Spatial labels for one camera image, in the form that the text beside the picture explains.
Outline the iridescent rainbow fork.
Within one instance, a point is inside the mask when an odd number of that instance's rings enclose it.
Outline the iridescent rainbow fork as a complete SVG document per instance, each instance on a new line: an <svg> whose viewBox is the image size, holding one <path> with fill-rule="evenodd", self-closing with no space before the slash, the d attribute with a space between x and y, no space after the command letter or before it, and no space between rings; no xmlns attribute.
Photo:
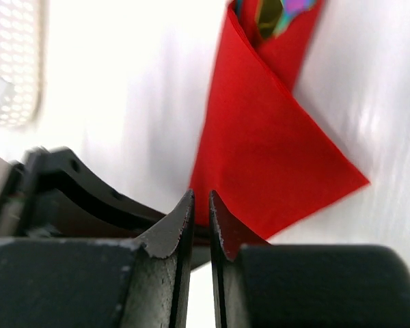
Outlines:
<svg viewBox="0 0 410 328"><path fill-rule="evenodd" d="M289 24L300 14L311 10L317 0L282 0L282 10L274 27L273 34L278 36L284 33Z"/></svg>

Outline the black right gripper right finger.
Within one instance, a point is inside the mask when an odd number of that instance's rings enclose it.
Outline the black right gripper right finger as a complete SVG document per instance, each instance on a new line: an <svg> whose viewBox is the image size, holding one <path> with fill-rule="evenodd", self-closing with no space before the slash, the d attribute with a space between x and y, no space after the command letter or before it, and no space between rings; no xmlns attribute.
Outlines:
<svg viewBox="0 0 410 328"><path fill-rule="evenodd" d="M380 245L272 245L209 196L218 327L410 327L410 272Z"/></svg>

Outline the red paper napkin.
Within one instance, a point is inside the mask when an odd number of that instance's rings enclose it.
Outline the red paper napkin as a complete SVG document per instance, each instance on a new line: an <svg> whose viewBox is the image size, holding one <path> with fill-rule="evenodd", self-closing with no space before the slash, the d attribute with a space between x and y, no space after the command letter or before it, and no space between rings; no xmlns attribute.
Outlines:
<svg viewBox="0 0 410 328"><path fill-rule="evenodd" d="M292 95L323 7L263 40L255 1L228 5L190 181L198 225L208 225L211 191L269 238L368 184Z"/></svg>

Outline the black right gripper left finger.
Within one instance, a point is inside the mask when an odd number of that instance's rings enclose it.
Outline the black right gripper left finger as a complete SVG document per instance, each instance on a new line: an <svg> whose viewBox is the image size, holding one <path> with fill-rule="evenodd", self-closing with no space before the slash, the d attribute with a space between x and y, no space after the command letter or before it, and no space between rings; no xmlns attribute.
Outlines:
<svg viewBox="0 0 410 328"><path fill-rule="evenodd" d="M0 238L0 327L184 327L194 204L137 238Z"/></svg>

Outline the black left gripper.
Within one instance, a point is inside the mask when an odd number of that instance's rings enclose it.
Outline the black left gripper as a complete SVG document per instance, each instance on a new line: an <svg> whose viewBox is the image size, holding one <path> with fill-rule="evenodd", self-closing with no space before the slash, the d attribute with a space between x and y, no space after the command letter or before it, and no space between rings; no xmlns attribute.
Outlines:
<svg viewBox="0 0 410 328"><path fill-rule="evenodd" d="M0 236L137 237L165 216L116 191L69 148L28 152L0 190Z"/></svg>

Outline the iridescent rainbow spoon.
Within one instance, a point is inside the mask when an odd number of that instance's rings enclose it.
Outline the iridescent rainbow spoon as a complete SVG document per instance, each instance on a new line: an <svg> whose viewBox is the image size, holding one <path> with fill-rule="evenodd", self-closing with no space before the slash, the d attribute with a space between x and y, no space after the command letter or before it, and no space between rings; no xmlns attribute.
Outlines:
<svg viewBox="0 0 410 328"><path fill-rule="evenodd" d="M236 0L235 1L234 12L236 13L237 16L241 15L245 2L246 0Z"/></svg>

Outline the gold knife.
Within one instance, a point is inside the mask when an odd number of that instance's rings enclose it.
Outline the gold knife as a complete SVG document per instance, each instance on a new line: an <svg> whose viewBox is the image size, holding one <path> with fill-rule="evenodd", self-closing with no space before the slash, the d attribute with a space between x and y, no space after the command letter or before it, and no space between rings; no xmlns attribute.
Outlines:
<svg viewBox="0 0 410 328"><path fill-rule="evenodd" d="M271 37L284 11L281 0L262 0L258 2L256 24L263 40Z"/></svg>

